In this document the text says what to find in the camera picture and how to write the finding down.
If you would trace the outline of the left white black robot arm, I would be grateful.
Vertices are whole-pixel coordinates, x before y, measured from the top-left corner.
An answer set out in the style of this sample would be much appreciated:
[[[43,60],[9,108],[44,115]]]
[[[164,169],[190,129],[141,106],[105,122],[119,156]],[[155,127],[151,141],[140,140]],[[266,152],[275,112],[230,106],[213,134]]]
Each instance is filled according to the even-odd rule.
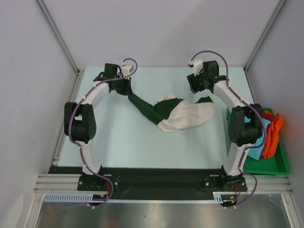
[[[92,140],[97,132],[94,109],[111,91],[122,92],[131,76],[137,71],[123,60],[121,65],[106,63],[104,69],[93,80],[92,87],[76,102],[64,106],[64,133],[80,152],[82,172],[91,175],[88,184],[95,190],[101,189],[105,178],[99,175],[101,164],[95,159]]]

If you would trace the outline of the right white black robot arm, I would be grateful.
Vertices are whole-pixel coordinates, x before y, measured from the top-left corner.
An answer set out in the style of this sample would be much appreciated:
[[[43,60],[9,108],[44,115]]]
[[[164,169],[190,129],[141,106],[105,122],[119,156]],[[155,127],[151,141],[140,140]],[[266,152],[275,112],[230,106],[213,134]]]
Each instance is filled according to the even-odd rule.
[[[226,174],[219,178],[219,185],[223,190],[231,190],[236,185],[234,176],[239,176],[243,171],[249,150],[254,148],[259,138],[266,136],[262,107],[250,104],[229,85],[228,76],[219,74],[217,61],[191,60],[189,67],[193,69],[193,73],[187,76],[190,90],[194,94],[209,90],[230,111],[228,137],[231,146],[223,165]]]

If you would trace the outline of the white green raglan t-shirt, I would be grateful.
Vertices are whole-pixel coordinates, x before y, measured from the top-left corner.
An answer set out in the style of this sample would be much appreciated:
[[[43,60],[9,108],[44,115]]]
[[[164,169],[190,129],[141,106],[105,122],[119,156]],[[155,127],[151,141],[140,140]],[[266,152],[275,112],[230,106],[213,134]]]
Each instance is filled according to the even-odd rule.
[[[167,94],[154,105],[135,94],[129,94],[128,100],[164,133],[175,133],[198,127],[212,119],[216,107],[210,97],[202,97],[195,103]]]

